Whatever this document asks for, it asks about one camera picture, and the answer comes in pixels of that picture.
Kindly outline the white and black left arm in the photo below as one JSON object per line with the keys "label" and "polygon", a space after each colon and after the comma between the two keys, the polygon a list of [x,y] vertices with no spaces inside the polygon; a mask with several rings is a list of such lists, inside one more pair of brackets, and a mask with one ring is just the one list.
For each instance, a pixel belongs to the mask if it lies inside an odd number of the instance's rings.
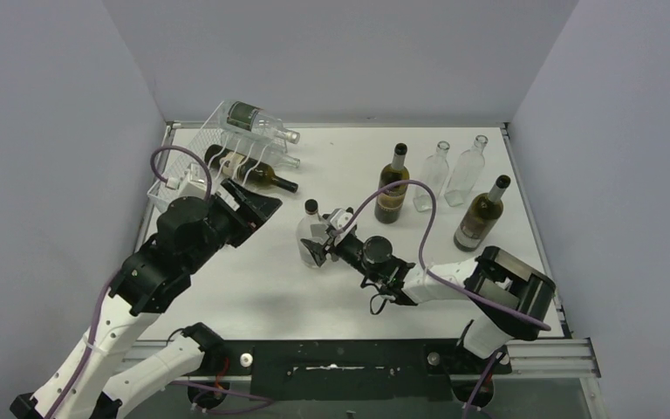
{"label": "white and black left arm", "polygon": [[223,355],[222,338],[202,323],[118,373],[136,340],[191,286],[220,249],[238,247],[280,208],[230,180],[210,198],[173,200],[157,231],[102,287],[92,322],[61,367],[10,405],[16,418],[124,418],[154,393]]}

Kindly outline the brown bottle with tan label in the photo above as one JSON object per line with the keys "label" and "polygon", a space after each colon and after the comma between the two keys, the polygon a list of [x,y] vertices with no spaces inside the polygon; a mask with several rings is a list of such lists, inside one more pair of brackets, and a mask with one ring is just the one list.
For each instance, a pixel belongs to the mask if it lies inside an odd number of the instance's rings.
{"label": "brown bottle with tan label", "polygon": [[[394,147],[393,159],[379,173],[379,188],[397,181],[410,178],[408,168],[405,166],[408,147],[404,143],[398,143]],[[407,193],[407,185],[397,185],[383,193],[376,199],[374,215],[380,223],[390,224],[398,220]]]}

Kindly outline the clear square glass bottle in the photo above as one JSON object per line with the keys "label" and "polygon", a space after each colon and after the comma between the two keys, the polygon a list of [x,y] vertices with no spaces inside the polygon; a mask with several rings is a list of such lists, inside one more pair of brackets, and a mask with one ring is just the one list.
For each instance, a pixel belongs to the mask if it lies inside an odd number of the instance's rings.
{"label": "clear square glass bottle", "polygon": [[468,201],[468,195],[484,169],[483,152],[488,143],[487,136],[477,135],[472,147],[458,157],[444,192],[444,198],[450,207],[457,207]]}

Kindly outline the white wire wine rack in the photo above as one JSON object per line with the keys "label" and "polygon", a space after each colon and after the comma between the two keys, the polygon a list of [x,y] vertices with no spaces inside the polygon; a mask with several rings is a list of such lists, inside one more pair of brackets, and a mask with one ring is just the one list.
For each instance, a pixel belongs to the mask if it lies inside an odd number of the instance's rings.
{"label": "white wire wine rack", "polygon": [[283,121],[240,100],[225,100],[208,117],[191,142],[171,150],[160,177],[147,192],[159,211],[182,196],[214,194],[222,180],[248,189],[297,191],[297,184],[279,178],[275,167],[298,168],[300,160],[288,153],[301,134]]}

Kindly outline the clear bottle with brown cap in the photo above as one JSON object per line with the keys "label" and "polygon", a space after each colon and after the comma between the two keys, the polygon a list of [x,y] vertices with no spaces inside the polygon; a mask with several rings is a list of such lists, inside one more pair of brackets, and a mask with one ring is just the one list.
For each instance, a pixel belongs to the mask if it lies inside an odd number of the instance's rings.
{"label": "clear bottle with brown cap", "polygon": [[304,217],[299,221],[295,238],[301,261],[310,268],[318,268],[318,265],[309,250],[303,244],[302,239],[308,239],[315,243],[323,243],[324,219],[319,214],[318,202],[308,199],[304,203]]}

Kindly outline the olive bottle with black cap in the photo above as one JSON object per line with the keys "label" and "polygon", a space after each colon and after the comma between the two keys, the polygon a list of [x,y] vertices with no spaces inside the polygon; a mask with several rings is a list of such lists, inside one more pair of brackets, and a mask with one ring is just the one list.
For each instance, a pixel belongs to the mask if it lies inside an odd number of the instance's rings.
{"label": "olive bottle with black cap", "polygon": [[508,175],[500,175],[488,192],[478,195],[468,206],[455,230],[454,245],[461,251],[475,251],[503,214],[503,195],[511,184]]}

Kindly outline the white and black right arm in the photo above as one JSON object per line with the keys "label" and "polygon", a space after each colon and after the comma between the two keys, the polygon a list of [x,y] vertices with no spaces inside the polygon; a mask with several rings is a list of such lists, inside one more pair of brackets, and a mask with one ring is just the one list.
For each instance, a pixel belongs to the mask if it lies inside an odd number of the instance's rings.
{"label": "white and black right arm", "polygon": [[395,257],[383,236],[358,239],[351,209],[304,223],[297,240],[305,258],[316,267],[343,261],[361,275],[361,287],[373,287],[386,303],[473,302],[481,313],[464,327],[457,346],[479,359],[511,340],[536,340],[557,290],[552,279],[497,246],[473,259],[421,267]]}

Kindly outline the dark green wine bottle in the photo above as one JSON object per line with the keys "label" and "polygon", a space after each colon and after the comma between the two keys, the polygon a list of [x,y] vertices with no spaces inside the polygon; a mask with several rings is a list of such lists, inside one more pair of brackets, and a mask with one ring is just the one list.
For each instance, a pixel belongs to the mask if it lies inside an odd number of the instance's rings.
{"label": "dark green wine bottle", "polygon": [[230,148],[212,145],[205,152],[203,160],[211,168],[239,184],[249,183],[261,188],[279,188],[291,193],[298,191],[297,183],[280,177],[269,164]]}

